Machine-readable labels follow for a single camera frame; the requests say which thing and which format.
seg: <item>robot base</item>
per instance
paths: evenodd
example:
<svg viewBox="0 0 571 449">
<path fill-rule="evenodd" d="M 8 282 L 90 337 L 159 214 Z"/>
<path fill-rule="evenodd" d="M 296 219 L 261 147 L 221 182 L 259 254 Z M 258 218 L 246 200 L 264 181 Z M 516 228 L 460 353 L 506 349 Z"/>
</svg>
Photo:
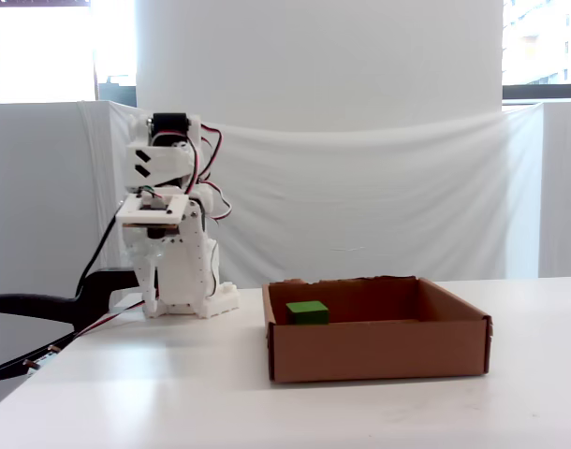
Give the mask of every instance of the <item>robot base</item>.
<svg viewBox="0 0 571 449">
<path fill-rule="evenodd" d="M 165 304 L 162 300 L 155 303 L 154 310 L 144 305 L 144 314 L 148 318 L 167 315 L 192 315 L 199 318 L 211 318 L 212 316 L 233 311 L 240 307 L 240 293 L 238 288 L 231 282 L 224 282 L 217 287 L 217 291 L 211 297 L 205 297 L 198 306 L 198 313 L 190 304 Z"/>
</svg>

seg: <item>red wire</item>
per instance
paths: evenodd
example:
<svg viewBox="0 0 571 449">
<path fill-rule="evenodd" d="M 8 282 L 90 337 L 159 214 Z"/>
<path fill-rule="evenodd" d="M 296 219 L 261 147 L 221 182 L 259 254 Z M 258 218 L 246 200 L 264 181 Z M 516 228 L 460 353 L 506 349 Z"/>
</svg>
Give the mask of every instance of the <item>red wire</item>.
<svg viewBox="0 0 571 449">
<path fill-rule="evenodd" d="M 129 307 L 123 309 L 123 310 L 120 311 L 119 313 L 115 313 L 114 315 L 108 316 L 107 318 L 105 318 L 105 319 L 103 319 L 103 320 L 100 320 L 100 321 L 94 323 L 94 324 L 91 325 L 91 326 L 86 327 L 85 329 L 83 329 L 82 332 L 80 332 L 80 333 L 76 336 L 76 338 L 77 338 L 77 337 L 81 337 L 83 334 L 85 334 L 85 333 L 87 333 L 87 332 L 90 332 L 91 330 L 96 329 L 96 328 L 99 327 L 99 326 L 104 325 L 105 323 L 107 323 L 108 321 L 112 320 L 113 318 L 116 318 L 116 317 L 118 317 L 119 315 L 121 315 L 124 311 L 129 311 L 129 310 L 131 310 L 131 309 L 136 309 L 137 307 L 141 306 L 142 304 L 144 304 L 144 301 L 137 302 L 136 304 L 133 304 L 133 305 L 131 305 L 131 306 L 129 306 Z"/>
<path fill-rule="evenodd" d="M 232 211 L 232 206 L 231 204 L 229 204 L 229 202 L 223 197 L 223 191 L 221 190 L 221 188 L 215 184 L 212 181 L 201 181 L 201 184 L 209 184 L 214 190 L 216 190 L 217 192 L 219 192 L 219 195 L 221 196 L 221 200 L 223 201 L 223 204 L 225 204 L 226 206 L 229 207 L 229 209 L 227 210 L 226 213 L 224 213 L 223 215 L 218 215 L 216 217 L 211 217 L 213 220 L 223 220 L 224 218 L 227 218 L 229 216 L 229 214 Z"/>
<path fill-rule="evenodd" d="M 200 126 L 202 126 L 202 129 L 204 129 L 205 131 L 209 131 L 211 133 L 217 133 L 219 135 L 219 139 L 217 140 L 217 144 L 215 145 L 214 151 L 212 152 L 211 160 L 209 161 L 207 166 L 204 167 L 204 169 L 198 175 L 199 177 L 202 177 L 207 173 L 209 168 L 211 168 L 212 163 L 214 162 L 215 158 L 217 157 L 217 154 L 219 153 L 219 149 L 221 148 L 221 143 L 223 142 L 223 134 L 218 129 L 211 128 L 210 126 L 207 126 L 204 123 L 201 123 Z"/>
</svg>

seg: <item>cable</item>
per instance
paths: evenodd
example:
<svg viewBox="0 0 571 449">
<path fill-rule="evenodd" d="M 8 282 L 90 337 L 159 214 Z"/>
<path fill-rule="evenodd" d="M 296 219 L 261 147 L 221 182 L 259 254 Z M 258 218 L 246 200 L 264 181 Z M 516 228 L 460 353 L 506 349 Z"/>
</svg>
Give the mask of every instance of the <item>cable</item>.
<svg viewBox="0 0 571 449">
<path fill-rule="evenodd" d="M 122 311 L 119 311 L 111 316 L 108 316 L 107 318 L 104 318 L 100 321 L 97 321 L 96 323 L 94 323 L 93 325 L 90 325 L 88 327 L 86 327 L 85 329 L 83 329 L 82 331 L 78 332 L 75 336 L 75 338 L 77 337 L 81 337 L 83 334 L 90 332 L 92 329 L 96 329 L 99 326 L 104 325 L 105 323 L 107 323 L 108 321 L 112 320 L 113 318 L 116 318 L 117 316 L 121 315 L 124 311 L 130 311 L 132 309 L 136 309 L 137 307 L 141 306 L 144 304 L 144 301 L 140 301 L 137 302 L 136 304 L 132 304 L 129 307 L 126 307 L 125 309 L 123 309 Z"/>
<path fill-rule="evenodd" d="M 214 243 L 214 246 L 212 247 L 212 251 L 211 251 L 212 295 L 217 293 L 217 278 L 214 277 L 214 269 L 212 269 L 212 260 L 214 259 L 214 250 L 217 249 L 217 246 L 219 246 L 218 241 L 216 241 Z"/>
<path fill-rule="evenodd" d="M 215 158 L 217 157 L 217 154 L 219 153 L 219 149 L 221 148 L 221 143 L 223 142 L 223 134 L 218 129 L 211 128 L 210 126 L 207 126 L 204 123 L 201 123 L 200 126 L 202 126 L 202 129 L 204 129 L 205 131 L 217 133 L 219 135 L 219 139 L 217 140 L 217 144 L 214 147 L 214 151 L 212 152 L 211 159 L 209 159 L 209 163 L 204 167 L 204 169 L 199 174 L 200 177 L 203 177 L 204 175 L 206 175 L 207 171 L 209 171 L 212 163 L 214 162 Z"/>
<path fill-rule="evenodd" d="M 100 242 L 98 243 L 98 246 L 96 247 L 96 251 L 95 251 L 94 255 L 92 256 L 92 258 L 90 259 L 90 262 L 88 262 L 88 265 L 86 265 L 86 268 L 83 270 L 83 272 L 80 276 L 80 281 L 78 282 L 78 287 L 76 288 L 76 296 L 80 294 L 81 288 L 83 287 L 83 282 L 86 280 L 86 277 L 88 276 L 88 272 L 90 271 L 90 268 L 92 268 L 92 265 L 95 263 L 96 259 L 98 258 L 98 255 L 100 254 L 100 252 L 102 250 L 102 247 L 104 246 L 105 242 L 109 238 L 110 231 L 115 226 L 115 222 L 117 220 L 116 215 L 117 215 L 117 212 L 119 212 L 119 209 L 117 211 L 115 211 L 115 213 L 113 213 L 113 218 L 110 219 L 110 222 L 107 225 L 107 229 L 105 230 L 105 233 L 102 235 L 102 239 L 100 240 Z"/>
<path fill-rule="evenodd" d="M 224 218 L 227 218 L 229 216 L 229 214 L 231 213 L 232 207 L 231 207 L 231 203 L 229 203 L 229 201 L 226 200 L 226 198 L 223 196 L 223 191 L 221 190 L 221 188 L 215 184 L 214 182 L 211 181 L 201 181 L 201 184 L 209 184 L 214 190 L 216 190 L 217 192 L 219 192 L 219 195 L 221 196 L 221 200 L 223 201 L 223 204 L 225 204 L 227 206 L 227 211 L 222 213 L 221 215 L 218 215 L 216 217 L 211 217 L 214 220 L 223 220 Z"/>
<path fill-rule="evenodd" d="M 192 151 L 194 152 L 194 172 L 190 176 L 190 182 L 188 182 L 188 186 L 185 189 L 186 195 L 188 195 L 192 191 L 194 184 L 196 184 L 198 181 L 198 151 L 197 151 L 196 147 L 194 146 L 194 143 L 192 143 L 192 140 L 190 140 L 190 138 L 187 138 L 187 139 L 188 139 L 188 143 L 192 147 Z"/>
<path fill-rule="evenodd" d="M 211 147 L 211 150 L 214 151 L 214 146 L 211 144 L 211 142 L 207 138 L 200 138 L 200 140 L 202 140 L 204 143 L 209 145 Z"/>
</svg>

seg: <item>window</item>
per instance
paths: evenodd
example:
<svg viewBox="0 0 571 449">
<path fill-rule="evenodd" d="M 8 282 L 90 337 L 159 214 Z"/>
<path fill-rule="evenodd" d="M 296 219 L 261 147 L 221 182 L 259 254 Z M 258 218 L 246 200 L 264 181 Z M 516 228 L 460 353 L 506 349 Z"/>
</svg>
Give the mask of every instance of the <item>window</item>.
<svg viewBox="0 0 571 449">
<path fill-rule="evenodd" d="M 133 2 L 0 0 L 0 103 L 136 106 Z"/>
<path fill-rule="evenodd" d="M 0 7 L 0 103 L 95 100 L 90 35 L 87 7 Z"/>
<path fill-rule="evenodd" d="M 506 1 L 504 26 L 504 99 L 571 98 L 571 0 Z"/>
</svg>

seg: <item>window frame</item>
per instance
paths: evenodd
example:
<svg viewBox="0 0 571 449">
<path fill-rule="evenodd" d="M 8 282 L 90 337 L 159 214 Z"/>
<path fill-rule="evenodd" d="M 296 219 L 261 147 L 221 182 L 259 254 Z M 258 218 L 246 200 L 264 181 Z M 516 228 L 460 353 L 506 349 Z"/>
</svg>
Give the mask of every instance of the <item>window frame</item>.
<svg viewBox="0 0 571 449">
<path fill-rule="evenodd" d="M 503 100 L 571 98 L 571 84 L 512 84 L 502 86 Z"/>
</svg>

